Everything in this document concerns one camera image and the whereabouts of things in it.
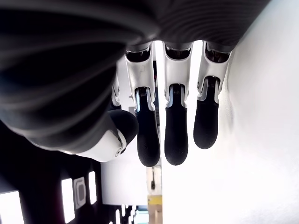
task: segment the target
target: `white rectangular light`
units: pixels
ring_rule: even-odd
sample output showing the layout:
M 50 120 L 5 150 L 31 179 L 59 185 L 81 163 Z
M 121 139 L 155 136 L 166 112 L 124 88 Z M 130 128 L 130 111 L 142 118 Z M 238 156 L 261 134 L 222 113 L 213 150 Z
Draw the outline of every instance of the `white rectangular light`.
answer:
M 116 218 L 116 224 L 121 224 L 121 217 L 120 217 L 120 211 L 115 211 L 115 218 Z
M 0 194 L 0 223 L 24 224 L 19 192 Z
M 97 201 L 97 190 L 95 184 L 95 172 L 90 172 L 88 174 L 89 181 L 89 195 L 90 195 L 90 204 L 94 204 Z
M 124 204 L 121 205 L 121 215 L 123 217 L 126 215 L 126 209 L 125 209 L 125 205 Z
M 62 202 L 64 206 L 64 220 L 69 223 L 75 218 L 74 196 L 73 196 L 73 181 L 66 179 L 61 181 Z

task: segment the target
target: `black fingertip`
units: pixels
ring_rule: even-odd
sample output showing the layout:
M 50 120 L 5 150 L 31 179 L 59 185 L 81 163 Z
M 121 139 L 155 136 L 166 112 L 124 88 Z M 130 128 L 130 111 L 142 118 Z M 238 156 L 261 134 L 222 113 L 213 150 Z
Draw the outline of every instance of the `black fingertip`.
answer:
M 218 135 L 218 107 L 219 104 L 207 100 L 197 100 L 193 138 L 201 149 L 210 148 Z

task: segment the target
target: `white surface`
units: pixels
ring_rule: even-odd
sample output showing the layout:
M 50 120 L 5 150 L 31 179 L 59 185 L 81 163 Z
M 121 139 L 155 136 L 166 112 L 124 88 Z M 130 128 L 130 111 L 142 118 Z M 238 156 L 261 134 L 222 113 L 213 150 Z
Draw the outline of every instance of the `white surface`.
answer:
M 24 224 L 18 191 L 0 194 L 0 222 L 2 224 Z
M 89 196 L 90 196 L 90 204 L 94 204 L 97 201 L 97 190 L 95 184 L 95 172 L 90 172 L 88 174 L 88 182 L 89 182 Z
M 66 179 L 61 181 L 62 202 L 64 207 L 64 220 L 69 223 L 75 218 L 74 197 L 73 197 L 73 181 Z
M 102 163 L 101 178 L 104 204 L 147 204 L 146 169 L 139 160 Z
M 163 157 L 163 223 L 299 223 L 299 1 L 272 1 L 236 48 L 209 150 L 192 136 L 201 43 L 194 47 L 189 154 L 177 167 Z M 164 104 L 160 97 L 161 126 Z

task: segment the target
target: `white wall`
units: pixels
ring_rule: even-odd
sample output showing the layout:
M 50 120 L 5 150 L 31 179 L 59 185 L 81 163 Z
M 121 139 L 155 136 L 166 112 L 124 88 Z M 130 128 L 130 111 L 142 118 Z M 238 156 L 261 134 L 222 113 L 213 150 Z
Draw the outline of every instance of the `white wall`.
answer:
M 134 106 L 128 81 L 126 62 L 122 58 L 117 67 L 120 101 L 123 110 Z M 104 204 L 147 204 L 146 168 L 140 163 L 137 139 L 127 146 L 124 154 L 101 164 L 102 196 Z
M 195 43 L 187 100 L 189 154 L 177 167 L 163 156 L 164 224 L 299 223 L 298 51 L 299 1 L 273 0 L 235 50 L 220 95 L 218 139 L 201 150 L 192 136 L 201 54 L 201 42 Z M 162 142 L 165 103 L 161 97 Z

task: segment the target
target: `robotic hand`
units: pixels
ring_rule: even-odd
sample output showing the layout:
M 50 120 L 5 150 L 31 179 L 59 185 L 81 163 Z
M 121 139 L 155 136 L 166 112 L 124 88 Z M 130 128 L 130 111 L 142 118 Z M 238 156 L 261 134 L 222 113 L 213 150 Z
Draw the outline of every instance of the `robotic hand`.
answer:
M 218 134 L 230 52 L 269 0 L 0 0 L 0 120 L 36 146 L 105 162 L 137 135 L 143 165 L 160 158 L 152 41 L 164 42 L 165 156 L 188 154 L 192 43 L 204 40 L 193 138 Z M 116 62 L 126 57 L 136 117 L 120 110 Z

